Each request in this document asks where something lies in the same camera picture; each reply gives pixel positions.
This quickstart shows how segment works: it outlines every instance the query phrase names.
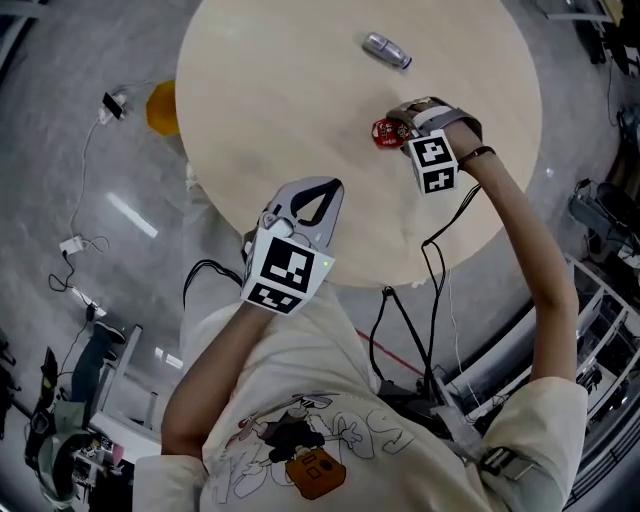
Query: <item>wrist strap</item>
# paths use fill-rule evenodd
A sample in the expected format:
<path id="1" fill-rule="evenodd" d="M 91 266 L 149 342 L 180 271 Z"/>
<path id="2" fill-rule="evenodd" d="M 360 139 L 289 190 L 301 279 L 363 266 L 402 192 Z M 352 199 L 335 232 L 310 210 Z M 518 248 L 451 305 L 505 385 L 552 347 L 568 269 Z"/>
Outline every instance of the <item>wrist strap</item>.
<path id="1" fill-rule="evenodd" d="M 475 151 L 472 151 L 467 156 L 464 156 L 460 160 L 458 160 L 458 167 L 460 169 L 464 168 L 465 164 L 467 162 L 469 162 L 469 160 L 473 160 L 474 158 L 482 156 L 485 153 L 493 153 L 494 155 L 496 154 L 496 152 L 494 151 L 494 149 L 492 147 L 490 147 L 490 146 L 480 146 Z"/>

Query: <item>wire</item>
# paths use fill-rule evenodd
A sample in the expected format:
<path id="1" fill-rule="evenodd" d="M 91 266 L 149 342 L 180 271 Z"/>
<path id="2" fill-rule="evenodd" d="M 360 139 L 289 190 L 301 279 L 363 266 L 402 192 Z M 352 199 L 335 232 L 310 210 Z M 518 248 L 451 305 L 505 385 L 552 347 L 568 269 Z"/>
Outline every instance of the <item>wire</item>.
<path id="1" fill-rule="evenodd" d="M 182 288 L 182 306 L 183 307 L 185 307 L 187 303 L 187 290 L 189 289 L 189 286 L 191 286 L 191 282 L 196 277 L 196 274 L 203 267 L 212 268 L 218 274 L 220 274 L 221 276 L 228 277 L 229 279 L 234 281 L 238 286 L 242 288 L 242 279 L 233 270 L 229 270 L 228 268 L 223 267 L 222 265 L 220 265 L 220 263 L 214 260 L 209 260 L 209 259 L 200 260 L 191 268 L 191 270 L 189 271 L 189 275 L 185 279 L 184 287 Z"/>
<path id="2" fill-rule="evenodd" d="M 422 361 L 424 362 L 424 365 L 425 365 L 424 381 L 426 382 L 428 380 L 433 385 L 433 394 L 435 395 L 436 400 L 441 404 L 444 403 L 444 401 L 442 399 L 442 395 L 440 394 L 440 390 L 438 389 L 437 382 L 436 382 L 435 377 L 433 375 L 433 372 L 431 371 L 431 367 L 427 363 L 427 361 L 428 361 L 427 353 L 424 350 L 424 345 L 422 344 L 422 341 L 420 341 L 420 336 L 418 336 L 418 332 L 416 331 L 415 327 L 413 326 L 413 323 L 411 322 L 411 319 L 409 318 L 409 315 L 407 315 L 407 312 L 405 311 L 404 307 L 402 306 L 402 302 L 400 302 L 400 298 L 396 294 L 396 291 L 391 286 L 385 286 L 383 288 L 383 290 L 382 290 L 382 304 L 380 304 L 380 311 L 378 312 L 378 319 L 376 320 L 376 323 L 374 324 L 373 329 L 371 329 L 371 334 L 369 335 L 369 359 L 371 360 L 371 367 L 373 368 L 373 371 L 376 373 L 376 375 L 378 375 L 378 377 L 380 377 L 380 379 L 386 380 L 383 377 L 382 372 L 380 371 L 380 368 L 376 364 L 373 345 L 374 345 L 374 337 L 375 337 L 375 334 L 376 334 L 376 330 L 378 329 L 378 325 L 380 324 L 380 321 L 382 320 L 382 316 L 384 314 L 384 308 L 385 308 L 385 305 L 387 303 L 387 299 L 389 297 L 393 297 L 393 300 L 396 303 L 396 306 L 398 307 L 398 309 L 400 310 L 400 313 L 402 314 L 402 318 L 404 318 L 404 321 L 407 324 L 407 327 L 409 328 L 409 332 L 411 333 L 411 337 L 413 338 L 413 341 L 416 344 L 416 347 L 418 348 L 418 352 L 420 353 L 420 357 L 422 358 Z M 424 390 L 424 393 L 428 393 L 428 387 L 426 385 L 424 386 L 423 390 Z"/>
<path id="3" fill-rule="evenodd" d="M 438 313 L 438 303 L 440 301 L 440 295 L 442 294 L 442 289 L 444 287 L 444 281 L 445 281 L 446 272 L 447 272 L 446 265 L 444 262 L 444 256 L 442 255 L 442 251 L 440 250 L 440 247 L 438 246 L 438 244 L 435 243 L 435 240 L 447 229 L 449 229 L 449 227 L 456 220 L 460 218 L 460 216 L 468 208 L 468 206 L 471 204 L 471 201 L 473 201 L 473 198 L 478 194 L 478 192 L 480 192 L 480 185 L 475 185 L 471 190 L 469 190 L 469 192 L 462 200 L 462 203 L 460 203 L 458 210 L 456 211 L 454 216 L 451 218 L 451 220 L 444 227 L 440 228 L 433 235 L 431 235 L 431 237 L 429 237 L 424 242 L 422 242 L 422 246 L 420 247 L 422 251 L 422 255 L 424 256 L 424 260 L 427 263 L 427 268 L 429 269 L 429 276 L 431 277 L 431 281 L 433 282 L 433 286 L 436 292 L 436 296 L 433 301 L 433 307 L 431 309 L 431 329 L 429 334 L 429 350 L 427 353 L 427 361 L 426 361 L 429 372 L 431 372 L 431 357 L 433 355 L 433 342 L 435 338 L 435 327 L 436 327 L 435 324 L 436 324 L 436 315 Z M 429 245 L 433 245 L 438 251 L 438 257 L 440 258 L 440 265 L 442 266 L 442 277 L 440 278 L 440 283 L 436 282 L 436 278 L 433 274 L 433 269 L 431 268 L 431 263 L 429 262 L 429 257 L 427 256 L 427 252 L 425 250 L 426 247 Z M 431 378 L 429 380 L 431 380 L 435 386 L 435 378 L 433 377 L 432 372 L 431 372 Z M 429 380 L 425 379 L 425 389 L 427 393 L 429 391 Z"/>
<path id="4" fill-rule="evenodd" d="M 311 240 L 309 240 L 309 237 L 307 235 L 305 235 L 304 233 L 300 233 L 299 231 L 295 231 L 295 226 L 294 226 L 294 231 L 293 231 L 293 233 L 292 233 L 290 238 L 293 239 L 293 237 L 295 235 L 299 235 L 302 238 L 304 238 L 307 242 L 309 242 L 309 249 L 314 249 L 314 250 L 318 251 L 318 248 L 313 244 L 313 242 L 311 242 Z"/>
<path id="5" fill-rule="evenodd" d="M 85 187 L 85 181 L 87 176 L 87 149 L 89 148 L 89 141 L 91 140 L 91 135 L 93 134 L 93 131 L 96 129 L 96 126 L 98 126 L 99 122 L 100 122 L 100 119 L 96 119 L 95 122 L 91 125 L 91 128 L 89 128 L 89 132 L 87 133 L 87 139 L 85 140 L 85 143 L 84 143 L 84 149 L 82 150 L 82 174 L 81 174 L 82 186 L 80 188 L 80 195 L 78 196 L 78 201 L 76 202 L 76 207 L 73 209 L 73 213 L 69 218 L 69 234 L 71 235 L 71 238 L 75 236 L 73 232 L 73 221 L 76 218 L 76 214 L 78 213 L 78 209 L 80 208 L 80 203 L 82 202 L 82 197 L 84 196 L 84 187 Z"/>
<path id="6" fill-rule="evenodd" d="M 577 194 L 578 191 L 582 190 L 583 188 L 587 188 L 588 196 L 591 197 L 591 194 L 592 194 L 591 185 L 594 185 L 594 184 L 597 185 L 597 183 L 595 183 L 593 180 L 590 180 L 589 178 L 580 180 L 578 183 L 576 183 L 576 186 L 573 189 L 573 193 Z"/>
<path id="7" fill-rule="evenodd" d="M 453 316 L 453 291 L 451 289 L 451 274 L 453 272 L 451 270 L 449 270 L 449 274 L 447 276 L 447 281 L 449 284 L 449 310 L 451 313 L 451 323 L 453 323 L 453 330 L 455 332 L 455 342 L 454 342 L 454 346 L 456 349 L 456 359 L 458 360 L 458 369 L 460 370 L 460 375 L 462 375 L 462 363 L 460 362 L 460 353 L 458 352 L 458 326 L 456 325 L 456 319 Z M 469 381 L 467 380 L 467 387 L 469 388 L 469 391 L 471 391 L 471 395 L 473 396 L 473 399 L 476 401 L 476 404 L 478 404 L 478 407 L 480 407 L 480 402 L 478 401 L 478 398 L 476 397 L 476 394 L 473 392 L 473 389 L 471 389 L 471 384 L 469 383 Z"/>
<path id="8" fill-rule="evenodd" d="M 69 265 L 69 268 L 71 269 L 71 272 L 69 272 L 69 275 L 65 278 L 64 283 L 60 280 L 60 278 L 58 276 L 56 276 L 55 274 L 49 274 L 49 288 L 51 288 L 54 292 L 58 292 L 58 293 L 64 293 L 66 292 L 69 288 L 74 288 L 74 286 L 69 285 L 69 279 L 71 279 L 71 276 L 75 273 L 76 269 L 74 268 L 74 266 L 71 264 L 71 262 L 69 261 L 69 255 L 67 254 L 67 251 L 64 251 L 62 253 L 62 258 L 64 259 L 64 261 L 67 263 L 67 265 Z M 59 285 L 60 288 L 56 288 L 51 284 L 51 279 L 54 279 Z"/>
<path id="9" fill-rule="evenodd" d="M 141 82 L 136 82 L 136 83 L 133 83 L 133 84 L 121 85 L 115 91 L 113 91 L 111 93 L 111 96 L 115 96 L 116 94 L 120 94 L 121 92 L 129 90 L 129 89 L 137 89 L 138 87 L 142 87 L 144 85 L 148 85 L 148 84 L 152 84 L 152 83 L 154 83 L 153 80 L 143 80 Z"/>
<path id="10" fill-rule="evenodd" d="M 106 244 L 106 248 L 105 249 L 100 249 L 100 247 L 98 247 L 96 245 L 96 242 L 98 240 L 103 240 L 104 241 L 104 243 Z M 109 239 L 106 236 L 97 236 L 95 238 L 92 238 L 91 240 L 87 240 L 86 238 L 83 238 L 80 241 L 80 243 L 84 244 L 83 249 L 87 249 L 88 247 L 93 247 L 100 254 L 104 254 L 105 252 L 109 251 Z"/>
<path id="11" fill-rule="evenodd" d="M 609 85 L 607 86 L 607 119 L 609 120 L 609 124 L 613 127 L 618 126 L 616 123 L 611 121 L 611 75 L 613 74 L 613 58 L 609 64 Z"/>
<path id="12" fill-rule="evenodd" d="M 78 334 L 76 334 L 76 339 L 73 340 L 73 343 L 71 344 L 71 347 L 69 347 L 69 352 L 67 352 L 67 355 L 64 358 L 64 361 L 62 361 L 62 366 L 60 367 L 60 373 L 58 373 L 58 375 L 56 375 L 56 378 L 60 377 L 60 375 L 62 375 L 64 372 L 64 365 L 67 362 L 67 359 L 69 358 L 69 355 L 71 354 L 71 351 L 73 350 L 74 345 L 78 342 L 78 338 L 80 337 L 80 335 L 84 332 L 84 330 L 87 328 L 87 324 L 89 323 L 89 320 L 85 320 L 84 321 L 84 325 L 82 326 L 82 329 L 80 329 L 80 332 Z"/>
<path id="13" fill-rule="evenodd" d="M 445 370 L 442 366 L 440 366 L 439 364 L 435 365 L 433 367 L 434 370 L 440 370 L 442 372 L 442 374 L 444 375 L 445 379 L 449 378 L 449 372 L 447 370 Z"/>

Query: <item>power adapter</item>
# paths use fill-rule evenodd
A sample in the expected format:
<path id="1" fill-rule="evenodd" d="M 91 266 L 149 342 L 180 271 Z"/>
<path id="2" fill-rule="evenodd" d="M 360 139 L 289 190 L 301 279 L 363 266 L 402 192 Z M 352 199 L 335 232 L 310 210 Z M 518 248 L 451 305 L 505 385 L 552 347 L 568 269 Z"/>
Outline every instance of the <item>power adapter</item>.
<path id="1" fill-rule="evenodd" d="M 68 255 L 84 251 L 85 246 L 82 240 L 82 237 L 79 235 L 74 236 L 73 238 L 69 238 L 60 244 L 60 252 L 66 253 Z"/>
<path id="2" fill-rule="evenodd" d="M 85 315 L 84 315 L 87 322 L 89 323 L 93 322 L 93 319 L 96 317 L 96 310 L 97 308 L 93 303 L 87 306 L 87 310 L 85 311 Z"/>
<path id="3" fill-rule="evenodd" d="M 108 92 L 104 93 L 102 106 L 98 110 L 98 121 L 105 125 L 114 117 L 118 120 L 124 119 L 124 105 L 127 97 L 124 94 L 112 96 Z"/>

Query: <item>white t-shirt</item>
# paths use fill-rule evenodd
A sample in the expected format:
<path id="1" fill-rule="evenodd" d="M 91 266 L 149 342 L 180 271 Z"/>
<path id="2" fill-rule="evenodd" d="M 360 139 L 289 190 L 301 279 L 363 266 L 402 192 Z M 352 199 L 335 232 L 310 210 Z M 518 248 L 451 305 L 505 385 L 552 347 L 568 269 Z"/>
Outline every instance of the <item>white t-shirt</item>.
<path id="1" fill-rule="evenodd" d="M 185 369 L 237 307 L 183 329 Z M 364 346 L 324 286 L 299 314 L 272 322 L 202 462 L 138 460 L 134 510 L 507 510 L 474 464 L 465 467 L 427 429 L 392 411 L 377 386 Z M 582 387 L 540 379 L 508 400 L 484 443 L 534 460 L 566 500 L 586 411 Z"/>

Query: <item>round wooden table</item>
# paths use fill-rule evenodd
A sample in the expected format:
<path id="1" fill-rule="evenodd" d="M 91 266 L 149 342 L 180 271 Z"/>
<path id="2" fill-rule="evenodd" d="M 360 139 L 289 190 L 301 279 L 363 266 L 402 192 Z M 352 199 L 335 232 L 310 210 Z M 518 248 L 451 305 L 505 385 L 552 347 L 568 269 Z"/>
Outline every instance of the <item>round wooden table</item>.
<path id="1" fill-rule="evenodd" d="M 413 57 L 407 72 L 363 52 L 369 31 Z M 500 0 L 204 0 L 182 46 L 176 102 L 198 180 L 240 233 L 283 184 L 337 177 L 345 198 L 329 279 L 379 286 L 428 276 L 421 242 L 475 184 L 461 173 L 457 190 L 423 197 L 410 160 L 375 146 L 375 121 L 427 95 L 480 119 L 485 143 L 526 188 L 540 145 L 540 92 Z M 447 266 L 501 226 L 478 194 L 438 239 Z"/>

